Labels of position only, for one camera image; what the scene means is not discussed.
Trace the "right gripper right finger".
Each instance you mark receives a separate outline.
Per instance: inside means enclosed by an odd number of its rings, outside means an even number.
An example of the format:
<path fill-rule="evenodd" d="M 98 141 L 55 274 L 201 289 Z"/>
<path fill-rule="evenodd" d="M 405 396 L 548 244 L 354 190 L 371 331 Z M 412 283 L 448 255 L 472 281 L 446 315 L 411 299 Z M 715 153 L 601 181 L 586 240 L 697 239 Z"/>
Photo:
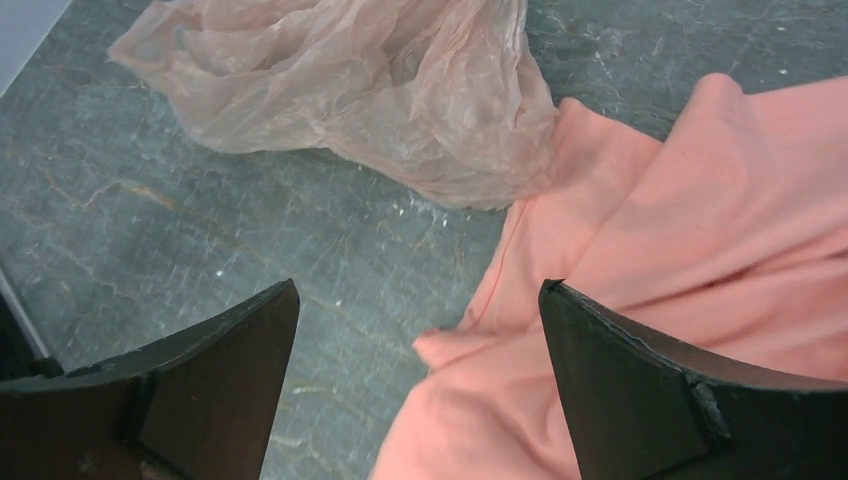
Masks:
<path fill-rule="evenodd" d="M 585 479 L 843 479 L 847 386 L 733 360 L 560 280 L 539 311 Z"/>

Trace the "translucent pink plastic trash bag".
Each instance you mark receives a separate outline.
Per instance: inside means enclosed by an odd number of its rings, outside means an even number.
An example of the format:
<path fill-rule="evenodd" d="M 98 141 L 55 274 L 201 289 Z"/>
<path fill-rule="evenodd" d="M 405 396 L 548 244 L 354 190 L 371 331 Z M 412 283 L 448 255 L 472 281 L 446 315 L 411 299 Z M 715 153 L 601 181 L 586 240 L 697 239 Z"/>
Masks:
<path fill-rule="evenodd" d="M 323 148 L 445 206 L 550 185 L 523 1 L 156 1 L 110 47 L 224 153 Z"/>

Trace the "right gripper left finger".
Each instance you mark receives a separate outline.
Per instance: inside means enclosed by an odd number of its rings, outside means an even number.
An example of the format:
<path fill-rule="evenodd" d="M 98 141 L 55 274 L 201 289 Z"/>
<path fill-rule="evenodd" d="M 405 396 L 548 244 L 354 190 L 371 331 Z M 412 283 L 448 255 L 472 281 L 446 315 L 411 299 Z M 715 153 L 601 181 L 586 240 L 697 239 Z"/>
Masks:
<path fill-rule="evenodd" d="M 298 325 L 290 280 L 138 349 L 1 385 L 5 479 L 256 479 Z"/>

